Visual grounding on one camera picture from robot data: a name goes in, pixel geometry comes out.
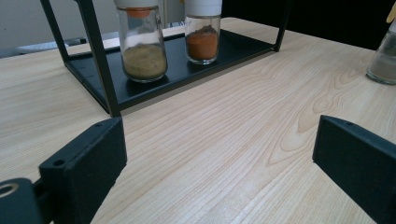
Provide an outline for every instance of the wood grain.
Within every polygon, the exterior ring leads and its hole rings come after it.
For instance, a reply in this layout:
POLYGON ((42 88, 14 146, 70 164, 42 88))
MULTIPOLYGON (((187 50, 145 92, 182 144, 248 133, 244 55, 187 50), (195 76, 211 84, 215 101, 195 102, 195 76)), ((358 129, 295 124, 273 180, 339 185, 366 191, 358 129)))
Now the wood grain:
MULTIPOLYGON (((221 26, 276 39, 250 21, 221 26)), ((373 55, 287 31, 278 53, 124 111, 128 164, 93 223, 374 223, 311 159, 320 115, 396 142, 396 89, 365 77, 373 55)), ((0 67, 0 181, 36 180, 38 164, 109 118, 57 51, 0 67)))

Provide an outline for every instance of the glass bottle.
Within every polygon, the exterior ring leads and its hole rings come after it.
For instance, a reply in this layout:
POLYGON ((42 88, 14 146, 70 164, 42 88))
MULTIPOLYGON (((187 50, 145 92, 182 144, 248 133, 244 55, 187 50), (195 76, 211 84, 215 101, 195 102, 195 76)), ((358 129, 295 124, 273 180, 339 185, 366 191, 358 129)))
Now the glass bottle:
POLYGON ((168 68, 158 0, 114 0, 120 21, 124 74, 137 82, 158 80, 168 68))
POLYGON ((396 84, 396 20, 389 27, 375 56, 367 67, 366 76, 383 84, 396 84))
POLYGON ((213 63, 219 53, 221 0, 185 0, 186 55, 192 63, 213 63))

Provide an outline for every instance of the wooden tabletop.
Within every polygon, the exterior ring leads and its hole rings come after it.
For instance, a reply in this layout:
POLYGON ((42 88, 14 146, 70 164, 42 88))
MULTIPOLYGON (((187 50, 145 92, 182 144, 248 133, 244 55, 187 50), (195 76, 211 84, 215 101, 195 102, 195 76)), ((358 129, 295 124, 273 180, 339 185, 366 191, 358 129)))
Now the wooden tabletop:
MULTIPOLYGON (((276 41, 274 27, 221 26, 276 41)), ((92 223, 374 223, 312 161, 320 115, 396 142, 396 88, 365 76, 373 55, 287 31, 278 53, 122 111, 128 164, 92 223)), ((110 118, 57 50, 2 59, 0 74, 0 181, 36 181, 42 161, 110 118)))

